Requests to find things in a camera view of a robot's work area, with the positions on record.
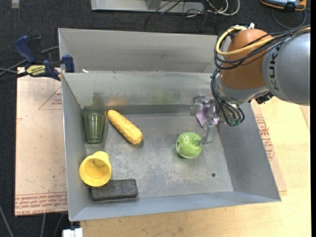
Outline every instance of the yellow cup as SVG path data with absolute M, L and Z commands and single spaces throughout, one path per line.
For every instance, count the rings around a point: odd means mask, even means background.
M 104 151 L 97 151 L 86 157 L 80 165 L 79 173 L 81 179 L 89 186 L 105 185 L 112 173 L 108 154 Z

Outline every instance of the clear plastic cup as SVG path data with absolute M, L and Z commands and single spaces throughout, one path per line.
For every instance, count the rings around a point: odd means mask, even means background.
M 103 142 L 105 116 L 102 108 L 84 107 L 82 110 L 82 125 L 86 143 L 98 144 Z

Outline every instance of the black carpet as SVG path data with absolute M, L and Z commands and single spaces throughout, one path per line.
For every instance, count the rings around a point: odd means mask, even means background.
M 231 17 L 202 15 L 185 18 L 183 15 L 144 12 L 92 12 L 91 0 L 20 0 L 20 8 L 11 8 L 11 0 L 0 0 L 0 68 L 9 68 L 23 60 L 14 49 L 14 43 L 23 35 L 42 35 L 43 49 L 58 45 L 58 28 L 106 29 L 120 31 L 148 31 L 216 35 L 228 27 L 239 24 L 266 32 L 284 32 L 286 29 L 272 17 L 272 10 L 259 0 L 240 0 L 239 12 Z M 310 11 L 306 10 L 304 24 L 310 24 Z M 299 26 L 304 12 L 276 12 L 278 20 L 289 27 Z M 0 205 L 14 236 L 38 237 L 43 216 L 15 217 L 15 124 L 16 82 L 0 84 Z M 51 237 L 61 214 L 48 214 L 44 237 Z M 71 227 L 64 215 L 60 231 Z M 10 236 L 0 217 L 0 237 Z

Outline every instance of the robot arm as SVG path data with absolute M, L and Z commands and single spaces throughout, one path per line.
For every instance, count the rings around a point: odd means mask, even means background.
M 225 47 L 228 36 L 231 42 Z M 238 125 L 244 119 L 240 104 L 253 99 L 262 103 L 272 96 L 309 105 L 310 49 L 310 26 L 281 34 L 229 28 L 219 36 L 214 50 L 217 69 L 211 90 L 216 111 L 212 117 Z

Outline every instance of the clamp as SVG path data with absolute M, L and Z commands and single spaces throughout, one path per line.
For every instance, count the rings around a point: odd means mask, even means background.
M 18 74 L 17 77 L 30 75 L 32 77 L 48 77 L 60 80 L 60 72 L 51 65 L 40 50 L 40 41 L 41 36 L 29 38 L 24 35 L 14 44 L 18 53 L 28 62 L 25 71 Z M 65 64 L 66 72 L 73 73 L 75 71 L 74 62 L 70 55 L 64 55 L 60 63 Z

